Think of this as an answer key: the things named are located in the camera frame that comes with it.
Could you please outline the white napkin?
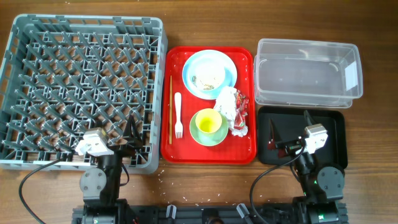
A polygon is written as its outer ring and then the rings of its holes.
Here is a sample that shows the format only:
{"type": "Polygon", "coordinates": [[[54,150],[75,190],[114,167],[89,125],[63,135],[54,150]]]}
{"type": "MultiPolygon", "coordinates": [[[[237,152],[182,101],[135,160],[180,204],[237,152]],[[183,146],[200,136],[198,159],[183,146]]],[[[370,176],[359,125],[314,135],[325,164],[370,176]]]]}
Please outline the white napkin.
{"type": "Polygon", "coordinates": [[[228,121],[228,128],[233,136],[244,137],[248,133],[248,126],[242,130],[234,129],[234,119],[236,116],[236,88],[224,87],[216,99],[214,109],[220,112],[228,121]]]}

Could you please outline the white plastic fork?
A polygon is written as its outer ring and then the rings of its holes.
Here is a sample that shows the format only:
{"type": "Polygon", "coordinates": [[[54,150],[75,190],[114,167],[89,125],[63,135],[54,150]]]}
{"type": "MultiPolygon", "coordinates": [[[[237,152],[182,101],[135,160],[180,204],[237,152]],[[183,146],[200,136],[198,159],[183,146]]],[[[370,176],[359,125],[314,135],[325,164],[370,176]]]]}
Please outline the white plastic fork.
{"type": "Polygon", "coordinates": [[[175,93],[174,100],[176,112],[175,137],[180,139],[183,137],[183,124],[181,122],[182,95],[180,92],[175,93]]]}

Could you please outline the white bowl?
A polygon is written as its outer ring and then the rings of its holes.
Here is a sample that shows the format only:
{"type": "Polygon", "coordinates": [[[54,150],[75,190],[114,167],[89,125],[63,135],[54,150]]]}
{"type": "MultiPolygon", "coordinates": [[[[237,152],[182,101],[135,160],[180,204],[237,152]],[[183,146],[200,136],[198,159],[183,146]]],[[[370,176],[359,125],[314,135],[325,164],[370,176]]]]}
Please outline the white bowl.
{"type": "Polygon", "coordinates": [[[215,78],[215,89],[217,89],[225,80],[224,68],[212,61],[211,59],[195,60],[189,68],[190,81],[192,83],[192,76],[207,75],[215,78]]]}

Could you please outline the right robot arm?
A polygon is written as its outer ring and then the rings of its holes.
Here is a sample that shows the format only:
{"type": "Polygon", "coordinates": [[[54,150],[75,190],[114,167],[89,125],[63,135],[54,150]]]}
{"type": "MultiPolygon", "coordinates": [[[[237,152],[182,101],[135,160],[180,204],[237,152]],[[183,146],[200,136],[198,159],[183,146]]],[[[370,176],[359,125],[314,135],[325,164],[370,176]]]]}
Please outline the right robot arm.
{"type": "Polygon", "coordinates": [[[345,186],[344,170],[333,163],[321,163],[315,152],[328,140],[328,131],[304,111],[307,123],[303,135],[283,140],[277,126],[269,120],[269,147],[278,151],[278,157],[292,159],[289,166],[302,187],[303,197],[295,197],[292,203],[297,223],[348,223],[346,205],[340,203],[345,186]]]}

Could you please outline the yellow cup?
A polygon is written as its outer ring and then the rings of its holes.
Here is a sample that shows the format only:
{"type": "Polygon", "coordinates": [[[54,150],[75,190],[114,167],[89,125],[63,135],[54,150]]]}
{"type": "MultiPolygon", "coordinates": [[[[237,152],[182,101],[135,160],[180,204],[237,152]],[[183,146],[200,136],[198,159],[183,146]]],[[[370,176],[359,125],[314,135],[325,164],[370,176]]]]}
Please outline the yellow cup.
{"type": "Polygon", "coordinates": [[[212,108],[200,110],[195,118],[196,127],[205,134],[213,134],[222,125],[221,114],[212,108]]]}

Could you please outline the wooden chopstick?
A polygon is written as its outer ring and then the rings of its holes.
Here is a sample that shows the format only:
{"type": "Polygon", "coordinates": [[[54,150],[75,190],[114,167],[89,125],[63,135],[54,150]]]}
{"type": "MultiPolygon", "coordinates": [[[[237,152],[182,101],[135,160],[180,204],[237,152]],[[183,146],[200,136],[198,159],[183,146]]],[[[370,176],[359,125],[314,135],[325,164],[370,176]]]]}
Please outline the wooden chopstick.
{"type": "Polygon", "coordinates": [[[173,108],[172,76],[169,80],[169,144],[172,144],[172,108],[173,108]]]}

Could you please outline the red snack wrapper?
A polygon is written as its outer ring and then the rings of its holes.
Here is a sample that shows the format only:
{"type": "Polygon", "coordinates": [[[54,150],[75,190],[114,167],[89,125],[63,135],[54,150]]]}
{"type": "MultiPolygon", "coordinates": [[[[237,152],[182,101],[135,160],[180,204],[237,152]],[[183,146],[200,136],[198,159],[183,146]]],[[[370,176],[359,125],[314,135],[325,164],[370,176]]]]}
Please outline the red snack wrapper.
{"type": "Polygon", "coordinates": [[[234,119],[234,129],[242,130],[246,125],[246,116],[248,115],[249,98],[242,94],[240,90],[236,91],[236,116],[234,119]]]}

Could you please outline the food scraps and rice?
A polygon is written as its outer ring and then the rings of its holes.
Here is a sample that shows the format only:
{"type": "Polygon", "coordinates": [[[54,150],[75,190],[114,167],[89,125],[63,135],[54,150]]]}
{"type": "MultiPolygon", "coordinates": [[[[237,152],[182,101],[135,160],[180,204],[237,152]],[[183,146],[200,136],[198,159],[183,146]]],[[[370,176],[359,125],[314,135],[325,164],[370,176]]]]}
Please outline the food scraps and rice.
{"type": "Polygon", "coordinates": [[[215,88],[216,80],[212,76],[194,75],[192,76],[192,83],[199,90],[213,90],[215,88]]]}

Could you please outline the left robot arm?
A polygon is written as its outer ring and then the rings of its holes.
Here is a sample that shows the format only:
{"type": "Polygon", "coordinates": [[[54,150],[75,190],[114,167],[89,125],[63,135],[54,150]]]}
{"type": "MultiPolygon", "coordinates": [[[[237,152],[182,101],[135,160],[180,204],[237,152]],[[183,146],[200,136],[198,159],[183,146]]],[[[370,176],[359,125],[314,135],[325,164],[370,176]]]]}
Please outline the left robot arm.
{"type": "Polygon", "coordinates": [[[143,142],[132,115],[127,120],[125,144],[109,146],[108,135],[102,128],[87,130],[76,147],[80,154],[97,158],[97,166],[88,169],[80,179],[84,206],[74,209],[72,223],[139,223],[126,199],[119,198],[121,173],[126,172],[123,158],[131,157],[143,148],[143,142]]]}

